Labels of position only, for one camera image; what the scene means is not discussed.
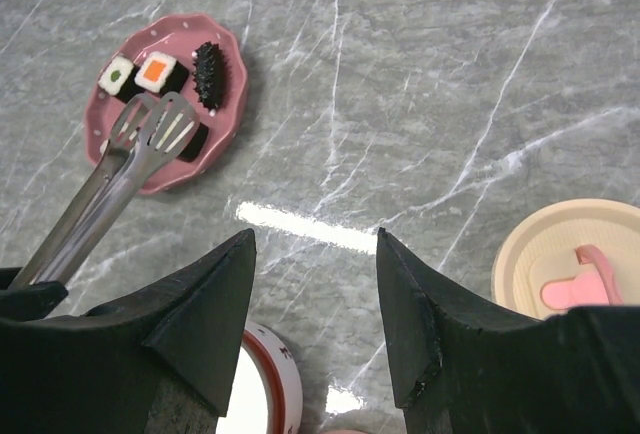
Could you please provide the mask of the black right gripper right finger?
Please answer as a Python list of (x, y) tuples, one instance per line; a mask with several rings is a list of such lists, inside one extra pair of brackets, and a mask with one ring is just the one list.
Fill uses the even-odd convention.
[(536, 320), (380, 231), (376, 273), (395, 405), (410, 433), (635, 433), (639, 310)]

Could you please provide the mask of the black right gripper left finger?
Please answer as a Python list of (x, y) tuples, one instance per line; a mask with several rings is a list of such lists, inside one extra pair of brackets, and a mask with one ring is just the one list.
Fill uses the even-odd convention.
[(225, 416), (255, 234), (80, 316), (1, 318), (5, 433), (211, 433)]

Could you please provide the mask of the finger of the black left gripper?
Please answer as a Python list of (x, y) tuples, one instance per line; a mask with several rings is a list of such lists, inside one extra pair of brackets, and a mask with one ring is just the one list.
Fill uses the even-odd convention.
[(68, 295), (57, 281), (45, 282), (9, 290), (20, 269), (1, 269), (0, 317), (2, 319), (43, 319)]

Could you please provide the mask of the metal serving tongs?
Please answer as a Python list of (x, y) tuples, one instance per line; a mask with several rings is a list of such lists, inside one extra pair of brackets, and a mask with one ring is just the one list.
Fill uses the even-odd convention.
[(159, 133), (154, 131), (165, 112), (169, 118), (184, 114), (188, 123), (198, 122), (194, 107), (175, 92), (158, 100), (138, 94), (125, 105), (93, 173), (10, 284), (11, 290), (41, 282), (65, 284), (74, 276), (145, 182), (182, 150), (167, 155), (156, 150)]

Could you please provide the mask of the red sushi roll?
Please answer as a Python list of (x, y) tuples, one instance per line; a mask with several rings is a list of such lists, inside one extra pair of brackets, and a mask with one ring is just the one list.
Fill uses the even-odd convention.
[(175, 151), (178, 147), (182, 150), (176, 158), (183, 162), (195, 162), (201, 155), (208, 140), (210, 129), (200, 122), (187, 122), (184, 114), (178, 114), (169, 118), (167, 112), (163, 114), (154, 134), (158, 135), (156, 150), (162, 155)]

